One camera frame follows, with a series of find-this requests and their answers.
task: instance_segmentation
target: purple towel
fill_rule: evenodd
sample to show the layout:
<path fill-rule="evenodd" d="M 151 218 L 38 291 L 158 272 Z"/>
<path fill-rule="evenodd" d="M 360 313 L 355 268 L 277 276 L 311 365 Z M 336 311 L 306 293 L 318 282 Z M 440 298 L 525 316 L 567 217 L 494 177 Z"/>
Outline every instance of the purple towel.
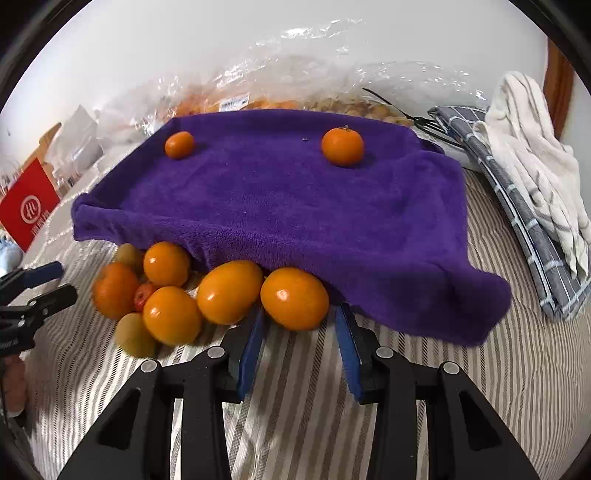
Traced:
<path fill-rule="evenodd" d="M 365 140 L 355 168 L 320 151 L 347 123 Z M 187 130 L 189 158 L 164 154 Z M 239 258 L 321 278 L 376 321 L 464 345 L 485 340 L 508 283 L 467 259 L 462 169 L 408 128 L 332 113 L 249 111 L 176 118 L 72 208 L 77 240 L 184 246 L 201 269 Z"/>

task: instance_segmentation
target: black clamp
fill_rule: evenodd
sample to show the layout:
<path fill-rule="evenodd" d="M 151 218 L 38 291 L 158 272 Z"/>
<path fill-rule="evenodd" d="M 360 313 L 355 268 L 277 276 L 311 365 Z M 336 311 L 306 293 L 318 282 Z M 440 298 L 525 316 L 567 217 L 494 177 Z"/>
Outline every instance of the black clamp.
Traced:
<path fill-rule="evenodd" d="M 59 480 L 168 480 L 174 400 L 183 401 L 181 476 L 231 480 L 222 402 L 250 391 L 267 320 L 260 305 L 221 345 L 190 362 L 146 360 L 117 392 L 76 448 Z"/>
<path fill-rule="evenodd" d="M 347 304 L 336 312 L 345 376 L 361 404 L 377 403 L 367 480 L 416 479 L 417 400 L 425 400 L 430 480 L 539 480 L 527 455 L 458 364 L 409 362 L 357 325 Z"/>
<path fill-rule="evenodd" d="M 6 306 L 26 288 L 39 286 L 62 275 L 61 263 L 52 262 L 29 270 L 19 268 L 0 278 L 0 358 L 33 348 L 33 336 L 46 318 L 76 303 L 76 289 L 66 284 L 35 297 L 26 305 Z"/>

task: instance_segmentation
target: striped bed sheet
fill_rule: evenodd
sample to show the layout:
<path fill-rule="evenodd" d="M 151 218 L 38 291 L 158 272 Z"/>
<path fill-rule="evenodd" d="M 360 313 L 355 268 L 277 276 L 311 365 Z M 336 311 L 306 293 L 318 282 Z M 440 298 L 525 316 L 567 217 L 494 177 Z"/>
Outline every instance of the striped bed sheet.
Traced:
<path fill-rule="evenodd" d="M 101 177 L 90 172 L 76 184 L 24 261 L 26 267 L 61 261 L 66 270 L 62 282 L 74 284 L 79 292 L 74 307 L 37 332 L 37 346 L 25 359 L 30 443 L 46 480 L 57 478 L 85 432 L 141 363 L 113 344 L 114 322 L 99 315 L 90 300 L 93 280 L 116 247 L 72 238 L 71 202 Z M 544 320 L 519 242 L 487 180 L 467 170 L 465 178 L 469 258 L 475 267 L 511 283 L 508 314 L 475 348 L 405 335 L 363 317 L 358 321 L 373 329 L 382 345 L 413 362 L 434 367 L 446 360 L 457 362 L 505 420 L 541 479 L 558 480 L 591 432 L 590 315 L 583 308 L 576 322 Z M 28 291 L 19 301 L 39 293 Z M 163 365 L 188 361 L 219 344 L 224 331 L 209 327 L 195 345 L 164 350 L 159 360 Z M 376 409 L 356 404 L 348 392 L 331 321 L 313 332 L 271 326 L 252 394 L 240 405 L 225 404 L 223 412 L 234 479 L 366 476 Z M 417 416 L 417 478 L 427 480 L 426 413 L 421 402 Z M 180 479 L 180 422 L 179 402 L 171 442 L 174 479 Z"/>

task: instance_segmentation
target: gray plaid cloth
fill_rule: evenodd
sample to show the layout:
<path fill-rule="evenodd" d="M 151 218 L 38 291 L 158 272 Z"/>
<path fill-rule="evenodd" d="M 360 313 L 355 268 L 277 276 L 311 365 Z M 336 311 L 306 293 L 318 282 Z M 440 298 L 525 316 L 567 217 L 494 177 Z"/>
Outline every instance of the gray plaid cloth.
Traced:
<path fill-rule="evenodd" d="M 583 282 L 571 278 L 560 246 L 548 237 L 488 147 L 475 137 L 472 127 L 484 120 L 486 112 L 470 107 L 438 106 L 429 114 L 450 137 L 464 145 L 491 184 L 530 266 L 544 313 L 554 320 L 574 318 L 589 296 L 591 276 Z"/>

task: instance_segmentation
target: blue gripper pad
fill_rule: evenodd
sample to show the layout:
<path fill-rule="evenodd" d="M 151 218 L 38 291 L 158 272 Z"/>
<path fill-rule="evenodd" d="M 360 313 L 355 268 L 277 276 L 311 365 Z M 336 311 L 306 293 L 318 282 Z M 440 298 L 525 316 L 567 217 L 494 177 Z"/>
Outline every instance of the blue gripper pad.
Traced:
<path fill-rule="evenodd" d="M 38 285 L 60 278 L 64 274 L 64 268 L 58 261 L 42 265 L 25 273 L 25 287 L 33 288 Z"/>
<path fill-rule="evenodd" d="M 355 400 L 360 401 L 363 393 L 361 387 L 361 361 L 357 354 L 355 343 L 353 342 L 349 320 L 347 320 L 341 307 L 336 308 L 335 325 L 340 356 L 343 359 L 345 378 L 349 385 L 349 391 L 355 396 Z"/>
<path fill-rule="evenodd" d="M 262 339 L 265 333 L 265 310 L 259 306 L 255 324 L 252 327 L 251 335 L 248 338 L 244 353 L 240 360 L 238 372 L 238 398 L 244 400 L 252 388 L 255 376 L 256 362 L 261 351 Z"/>

